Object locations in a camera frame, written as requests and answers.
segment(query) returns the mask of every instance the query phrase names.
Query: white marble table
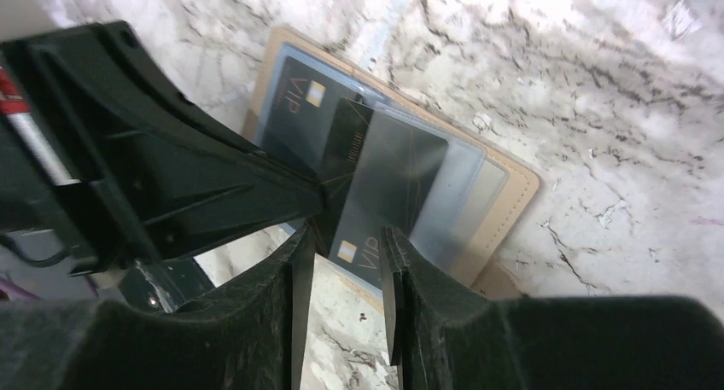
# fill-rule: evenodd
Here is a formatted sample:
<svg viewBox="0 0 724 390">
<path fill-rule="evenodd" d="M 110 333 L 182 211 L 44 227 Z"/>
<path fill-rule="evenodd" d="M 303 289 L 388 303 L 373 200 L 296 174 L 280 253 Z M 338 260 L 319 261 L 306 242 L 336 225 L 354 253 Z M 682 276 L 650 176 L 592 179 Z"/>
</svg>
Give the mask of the white marble table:
<svg viewBox="0 0 724 390">
<path fill-rule="evenodd" d="M 290 24 L 540 174 L 497 252 L 523 290 L 684 294 L 724 316 L 724 0 L 40 1 L 64 26 L 129 21 L 233 130 Z M 263 255 L 277 233 L 238 243 Z M 219 281 L 250 265 L 210 255 L 244 262 Z M 318 270 L 306 388 L 386 388 L 382 319 Z"/>
</svg>

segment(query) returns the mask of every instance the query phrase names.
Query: black cable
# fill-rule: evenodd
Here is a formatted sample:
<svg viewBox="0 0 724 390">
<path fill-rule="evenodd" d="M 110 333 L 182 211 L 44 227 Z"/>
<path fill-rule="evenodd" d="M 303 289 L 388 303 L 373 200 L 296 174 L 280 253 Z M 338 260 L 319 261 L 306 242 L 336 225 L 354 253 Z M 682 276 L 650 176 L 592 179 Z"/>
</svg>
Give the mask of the black cable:
<svg viewBox="0 0 724 390">
<path fill-rule="evenodd" d="M 22 252 L 22 249 L 18 247 L 15 241 L 13 241 L 13 238 L 7 235 L 0 235 L 0 246 L 9 250 L 13 255 L 15 255 L 15 257 L 17 257 L 17 259 L 21 260 L 28 266 L 32 266 L 33 268 L 48 268 L 53 265 L 58 265 L 61 261 L 68 257 L 68 251 L 63 249 L 59 253 L 56 253 L 46 259 L 37 260 L 28 258 L 27 255 Z"/>
</svg>

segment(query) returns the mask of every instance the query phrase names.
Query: card chip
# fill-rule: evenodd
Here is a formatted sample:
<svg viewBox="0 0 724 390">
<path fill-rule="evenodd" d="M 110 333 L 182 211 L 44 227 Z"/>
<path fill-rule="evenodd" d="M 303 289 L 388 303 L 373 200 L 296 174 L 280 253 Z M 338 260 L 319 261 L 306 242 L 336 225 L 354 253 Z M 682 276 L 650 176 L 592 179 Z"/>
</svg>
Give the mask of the card chip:
<svg viewBox="0 0 724 390">
<path fill-rule="evenodd" d="M 357 253 L 357 247 L 347 241 L 342 241 L 342 245 L 340 246 L 339 252 L 337 252 L 337 256 L 351 264 L 354 260 L 355 253 Z"/>
<path fill-rule="evenodd" d="M 323 85 L 312 80 L 312 83 L 309 84 L 309 91 L 307 92 L 307 101 L 314 107 L 321 106 L 325 90 Z"/>
</svg>

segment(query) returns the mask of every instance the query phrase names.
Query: marble surface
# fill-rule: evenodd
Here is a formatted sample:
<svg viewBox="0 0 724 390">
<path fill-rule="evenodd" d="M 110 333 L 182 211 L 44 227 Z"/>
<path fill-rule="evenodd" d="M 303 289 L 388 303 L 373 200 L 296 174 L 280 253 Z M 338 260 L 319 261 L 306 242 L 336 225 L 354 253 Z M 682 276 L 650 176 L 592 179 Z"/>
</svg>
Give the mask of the marble surface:
<svg viewBox="0 0 724 390">
<path fill-rule="evenodd" d="M 539 173 L 496 255 L 524 291 L 684 294 L 724 317 L 724 0 L 39 2 L 62 26 L 129 21 L 237 131 L 270 27 L 289 24 Z M 200 261 L 223 282 L 280 237 Z M 318 272 L 305 388 L 387 388 L 379 312 Z"/>
</svg>

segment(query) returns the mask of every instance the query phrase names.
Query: beige leather case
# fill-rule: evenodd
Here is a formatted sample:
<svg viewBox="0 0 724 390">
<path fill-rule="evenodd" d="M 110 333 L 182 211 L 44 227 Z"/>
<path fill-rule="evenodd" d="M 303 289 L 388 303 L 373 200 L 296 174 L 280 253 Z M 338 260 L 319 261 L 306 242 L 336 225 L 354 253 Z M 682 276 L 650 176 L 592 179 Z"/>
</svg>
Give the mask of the beige leather case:
<svg viewBox="0 0 724 390">
<path fill-rule="evenodd" d="M 509 177 L 505 186 L 500 191 L 487 216 L 482 220 L 477 232 L 470 240 L 466 251 L 459 255 L 452 265 L 450 275 L 463 283 L 465 286 L 473 285 L 478 276 L 493 256 L 495 248 L 503 241 L 505 235 L 516 222 L 523 209 L 528 205 L 531 198 L 538 189 L 539 179 L 532 171 L 514 160 L 504 151 L 496 148 L 493 144 L 470 133 L 465 128 L 456 126 L 455 123 L 445 117 L 433 115 L 426 111 L 413 100 L 402 96 L 400 93 L 390 89 L 379 79 L 358 69 L 353 64 L 343 61 L 323 49 L 314 42 L 300 35 L 297 31 L 287 27 L 277 27 L 272 30 L 269 41 L 266 45 L 266 52 L 262 62 L 260 75 L 257 79 L 249 110 L 242 128 L 242 135 L 247 139 L 253 139 L 257 129 L 258 116 L 260 114 L 269 84 L 277 53 L 283 44 L 291 44 L 298 49 L 313 55 L 319 60 L 328 63 L 339 71 L 355 77 L 364 84 L 368 84 L 375 90 L 381 91 L 389 96 L 411 113 L 429 123 L 438 125 L 442 129 L 463 138 L 469 143 L 484 148 L 487 152 L 486 158 L 495 161 L 508 171 Z M 469 198 L 476 198 L 476 191 L 481 189 L 477 184 L 473 187 Z"/>
</svg>

